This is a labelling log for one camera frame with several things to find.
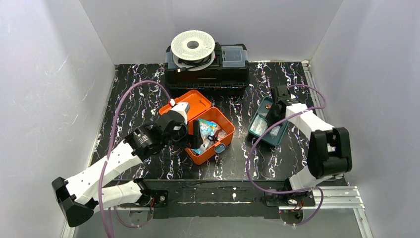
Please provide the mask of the small scissors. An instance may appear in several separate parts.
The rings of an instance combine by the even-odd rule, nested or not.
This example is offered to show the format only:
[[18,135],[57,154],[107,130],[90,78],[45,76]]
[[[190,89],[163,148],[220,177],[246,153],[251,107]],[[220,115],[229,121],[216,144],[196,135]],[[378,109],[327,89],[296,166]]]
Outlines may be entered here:
[[213,143],[216,143],[219,141],[219,133],[215,133],[214,135],[208,135],[207,139]]

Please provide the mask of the blue cotton swab packet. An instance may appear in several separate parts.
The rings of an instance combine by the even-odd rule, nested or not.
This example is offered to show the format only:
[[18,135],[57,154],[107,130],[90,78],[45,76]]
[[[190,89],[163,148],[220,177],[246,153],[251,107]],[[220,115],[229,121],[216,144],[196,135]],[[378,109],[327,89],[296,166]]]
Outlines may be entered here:
[[203,138],[203,144],[199,149],[192,149],[192,151],[196,155],[201,155],[214,144],[213,142],[207,139],[207,136],[214,135],[215,133],[221,130],[221,127],[213,121],[208,121],[204,119],[198,119],[198,121],[200,122],[200,131],[201,136]]

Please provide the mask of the orange medicine box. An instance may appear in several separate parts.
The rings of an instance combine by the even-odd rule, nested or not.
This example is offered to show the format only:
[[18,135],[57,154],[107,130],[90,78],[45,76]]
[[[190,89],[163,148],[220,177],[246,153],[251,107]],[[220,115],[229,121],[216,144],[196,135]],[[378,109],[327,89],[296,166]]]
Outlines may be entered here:
[[226,116],[197,90],[190,90],[182,96],[174,99],[176,103],[188,102],[191,109],[188,112],[188,122],[198,119],[204,119],[217,123],[221,130],[219,133],[219,141],[214,143],[208,150],[201,155],[196,155],[192,149],[187,148],[186,152],[192,161],[201,165],[216,154],[222,153],[226,147],[231,144],[235,126],[229,121]]

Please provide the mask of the teal bandage packet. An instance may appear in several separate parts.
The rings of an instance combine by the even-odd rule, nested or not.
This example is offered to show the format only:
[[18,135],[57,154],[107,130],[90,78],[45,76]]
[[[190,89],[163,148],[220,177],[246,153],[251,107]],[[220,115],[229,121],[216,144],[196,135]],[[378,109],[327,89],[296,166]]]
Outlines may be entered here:
[[267,122],[264,118],[257,117],[251,125],[250,131],[256,136],[261,136],[262,133],[267,129]]

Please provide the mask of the small blue capped bottle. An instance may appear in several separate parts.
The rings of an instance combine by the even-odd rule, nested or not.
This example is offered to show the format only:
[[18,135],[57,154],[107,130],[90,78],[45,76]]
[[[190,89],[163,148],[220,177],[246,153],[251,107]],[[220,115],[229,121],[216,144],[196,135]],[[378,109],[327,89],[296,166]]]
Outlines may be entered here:
[[271,137],[276,137],[279,133],[279,130],[280,130],[280,126],[276,126],[269,132],[269,135]]

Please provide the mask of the teal divided tray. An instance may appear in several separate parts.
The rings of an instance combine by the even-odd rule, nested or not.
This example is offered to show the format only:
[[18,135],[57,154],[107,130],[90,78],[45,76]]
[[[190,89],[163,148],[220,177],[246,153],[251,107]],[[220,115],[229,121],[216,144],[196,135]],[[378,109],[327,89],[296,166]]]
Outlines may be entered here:
[[[266,116],[272,103],[273,100],[270,96],[266,96],[262,99],[248,127],[249,134],[254,137],[260,137],[261,134],[271,126],[271,124],[269,124],[268,120],[266,119]],[[286,132],[288,125],[289,121],[286,121],[285,123],[274,127],[262,138],[262,141],[269,144],[270,146],[278,146]]]

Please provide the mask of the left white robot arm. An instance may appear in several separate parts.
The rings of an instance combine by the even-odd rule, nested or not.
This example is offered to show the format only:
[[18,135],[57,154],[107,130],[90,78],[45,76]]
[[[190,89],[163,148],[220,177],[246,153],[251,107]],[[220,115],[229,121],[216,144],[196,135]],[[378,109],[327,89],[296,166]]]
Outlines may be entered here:
[[133,130],[109,155],[92,166],[70,178],[56,178],[52,188],[68,225],[77,227],[101,208],[121,204],[148,208],[166,206],[167,192],[149,188],[142,178],[115,186],[106,184],[170,145],[182,149],[198,148],[202,143],[199,123],[194,121],[193,132],[189,133],[187,115],[190,110],[187,102],[174,104],[157,120]]

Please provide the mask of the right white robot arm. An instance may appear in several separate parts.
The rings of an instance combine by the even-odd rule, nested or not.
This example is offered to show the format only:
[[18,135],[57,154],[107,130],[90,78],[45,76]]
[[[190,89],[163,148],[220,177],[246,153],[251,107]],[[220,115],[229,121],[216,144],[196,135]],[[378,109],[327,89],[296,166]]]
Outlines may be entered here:
[[314,113],[316,107],[309,108],[292,97],[289,89],[288,86],[271,88],[267,132],[288,121],[309,139],[306,166],[285,182],[287,192],[303,192],[352,169],[350,135],[346,128],[334,127],[319,118]]

